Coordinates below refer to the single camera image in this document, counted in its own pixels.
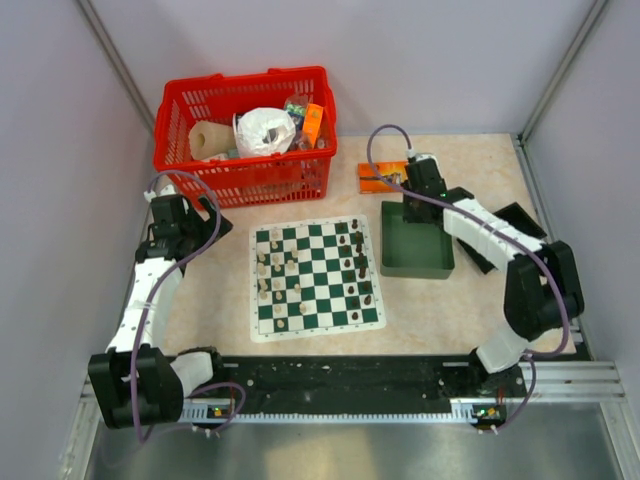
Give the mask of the green snack packet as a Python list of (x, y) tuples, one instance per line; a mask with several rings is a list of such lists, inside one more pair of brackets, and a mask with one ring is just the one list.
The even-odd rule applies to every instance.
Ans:
[(308, 104), (308, 96), (303, 94), (291, 95), (285, 101), (284, 110), (292, 118), (297, 129), (301, 129), (304, 124)]

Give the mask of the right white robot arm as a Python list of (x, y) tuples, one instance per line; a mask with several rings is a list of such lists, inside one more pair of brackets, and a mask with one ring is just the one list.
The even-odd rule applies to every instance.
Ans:
[(474, 350), (479, 363), (466, 372), (474, 393), (490, 395), (502, 385), (502, 371), (523, 355), (551, 357), (565, 350), (570, 320), (584, 311), (572, 249), (522, 232), (462, 187), (449, 189), (435, 156), (412, 149), (407, 156), (402, 187), (408, 220), (439, 227), (505, 274), (507, 325)]

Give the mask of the green piece tray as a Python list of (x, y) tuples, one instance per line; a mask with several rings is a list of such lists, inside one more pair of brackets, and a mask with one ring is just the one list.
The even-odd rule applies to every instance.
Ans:
[(455, 268), (451, 237), (434, 225), (407, 223), (400, 202), (381, 203), (383, 276), (446, 280)]

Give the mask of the black tray lid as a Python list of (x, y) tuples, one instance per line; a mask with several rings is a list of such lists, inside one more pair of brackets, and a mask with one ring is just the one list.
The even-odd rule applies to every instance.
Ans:
[[(494, 211), (493, 214), (497, 218), (508, 222), (523, 234), (539, 240), (544, 240), (547, 237), (547, 232), (518, 202), (512, 202)], [(490, 271), (496, 269), (496, 265), (491, 260), (477, 252), (471, 245), (461, 239), (458, 239), (457, 242), (483, 274), (488, 274)]]

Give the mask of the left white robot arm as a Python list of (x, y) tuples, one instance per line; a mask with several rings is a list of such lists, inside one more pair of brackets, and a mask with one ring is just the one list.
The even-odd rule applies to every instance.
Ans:
[(88, 363), (103, 421), (111, 429), (173, 423), (196, 389), (212, 397), (227, 382), (215, 348), (190, 348), (171, 357), (161, 345), (188, 262), (233, 225), (210, 191), (196, 202), (173, 186), (145, 197), (152, 222), (135, 252), (133, 284), (120, 325), (106, 350)]

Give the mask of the green white chess mat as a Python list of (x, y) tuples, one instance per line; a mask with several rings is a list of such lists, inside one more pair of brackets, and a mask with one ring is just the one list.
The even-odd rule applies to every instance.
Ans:
[[(359, 220), (357, 229), (352, 219)], [(348, 232), (336, 233), (346, 223)], [(363, 234), (366, 277), (358, 276), (354, 233)], [(339, 245), (345, 236), (347, 244)], [(249, 234), (249, 322), (251, 340), (268, 343), (386, 327), (384, 299), (369, 222), (364, 215), (338, 216), (261, 225)], [(344, 268), (343, 261), (351, 259)], [(362, 283), (371, 291), (364, 292)], [(363, 305), (366, 295), (370, 305)], [(351, 321), (353, 311), (359, 322)]]

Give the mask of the beige paper roll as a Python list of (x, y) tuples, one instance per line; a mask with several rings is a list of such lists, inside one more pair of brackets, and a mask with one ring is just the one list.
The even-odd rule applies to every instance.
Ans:
[(202, 161), (227, 153), (236, 147), (233, 128), (211, 121), (199, 121), (188, 134), (190, 153), (194, 160)]

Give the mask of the orange carton in basket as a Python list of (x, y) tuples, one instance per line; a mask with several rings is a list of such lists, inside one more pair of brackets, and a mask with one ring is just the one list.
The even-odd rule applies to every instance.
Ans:
[(313, 103), (307, 105), (302, 132), (311, 147), (316, 145), (323, 116), (324, 108), (322, 106)]

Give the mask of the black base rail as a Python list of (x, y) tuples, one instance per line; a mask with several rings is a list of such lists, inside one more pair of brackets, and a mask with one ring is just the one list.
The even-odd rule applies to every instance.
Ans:
[(525, 395), (519, 367), (489, 375), (470, 355), (225, 356), (205, 384), (225, 381), (244, 387), (244, 414), (443, 413)]

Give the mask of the red plastic shopping basket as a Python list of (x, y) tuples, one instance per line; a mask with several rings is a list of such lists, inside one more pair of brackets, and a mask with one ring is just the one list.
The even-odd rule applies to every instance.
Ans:
[[(229, 125), (236, 114), (281, 107), (294, 94), (303, 94), (322, 107), (322, 147), (211, 162), (192, 158), (188, 134), (197, 122)], [(320, 199), (326, 194), (337, 152), (336, 120), (334, 95), (321, 66), (172, 80), (164, 87), (156, 115), (153, 166), (191, 201), (209, 186), (224, 208)]]

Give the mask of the white toilet paper roll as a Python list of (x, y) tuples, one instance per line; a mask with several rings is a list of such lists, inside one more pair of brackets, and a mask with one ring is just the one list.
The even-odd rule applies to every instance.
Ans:
[(291, 116), (285, 110), (273, 107), (235, 114), (232, 126), (240, 158), (284, 154), (297, 132)]

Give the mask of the orange razor box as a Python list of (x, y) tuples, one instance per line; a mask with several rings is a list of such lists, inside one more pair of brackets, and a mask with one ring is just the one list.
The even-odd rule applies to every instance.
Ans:
[(359, 163), (357, 166), (359, 193), (393, 193), (394, 189), (389, 186), (389, 183), (401, 185), (405, 182), (407, 165), (407, 161), (375, 163), (379, 172), (379, 175), (376, 175), (369, 163)]

